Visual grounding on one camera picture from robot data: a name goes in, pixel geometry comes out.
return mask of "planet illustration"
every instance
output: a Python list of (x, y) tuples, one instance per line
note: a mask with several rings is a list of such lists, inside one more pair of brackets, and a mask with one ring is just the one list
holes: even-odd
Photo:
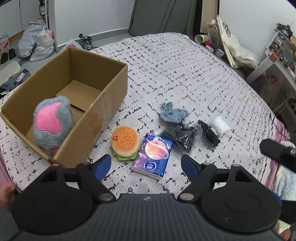
[(153, 160), (167, 159), (169, 157), (165, 144), (160, 140), (148, 141), (145, 152)]

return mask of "white patterned bedspread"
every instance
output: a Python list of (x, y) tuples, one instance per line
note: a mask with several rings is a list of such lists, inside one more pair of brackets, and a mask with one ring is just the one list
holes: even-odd
[[(271, 110), (220, 59), (177, 33), (128, 38), (92, 52), (128, 63), (128, 93), (94, 145), (90, 162), (106, 153), (111, 155), (110, 137), (118, 126), (133, 126), (142, 137), (146, 132), (162, 130), (158, 117), (160, 105), (173, 102), (174, 107), (188, 110), (188, 123), (194, 124), (199, 119), (210, 123), (220, 115), (231, 127), (215, 150), (197, 142), (190, 153), (192, 158), (218, 168), (239, 163), (264, 182), (269, 159), (261, 155), (259, 144), (275, 132), (269, 118)], [(0, 120), (0, 139), (8, 173), (23, 190), (49, 163), (27, 147), (3, 120)], [(120, 193), (178, 194), (190, 183), (181, 169), (180, 159), (181, 154), (173, 150), (163, 179), (157, 181), (132, 172), (131, 162), (118, 162), (112, 157), (112, 168), (103, 183), (117, 197)]]

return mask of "tissue box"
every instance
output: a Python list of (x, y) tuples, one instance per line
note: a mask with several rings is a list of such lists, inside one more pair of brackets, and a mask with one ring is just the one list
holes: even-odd
[(171, 139), (147, 133), (131, 169), (160, 180), (165, 173), (172, 145)]

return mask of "metal bolt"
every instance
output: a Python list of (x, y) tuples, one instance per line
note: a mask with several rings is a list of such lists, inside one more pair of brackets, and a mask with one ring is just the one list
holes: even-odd
[(110, 194), (110, 193), (102, 193), (100, 194), (99, 198), (102, 200), (102, 201), (110, 201), (113, 199), (113, 195)]
[(180, 198), (183, 201), (191, 201), (192, 199), (194, 199), (194, 195), (192, 193), (185, 192), (180, 195)]

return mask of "cardboard box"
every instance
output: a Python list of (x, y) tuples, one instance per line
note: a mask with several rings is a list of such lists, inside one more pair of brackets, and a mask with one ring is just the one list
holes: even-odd
[[(0, 116), (41, 157), (75, 167), (87, 159), (126, 96), (127, 72), (125, 63), (67, 49), (29, 77), (3, 104)], [(33, 113), (41, 101), (60, 95), (70, 100), (75, 125), (52, 159), (34, 140)]]

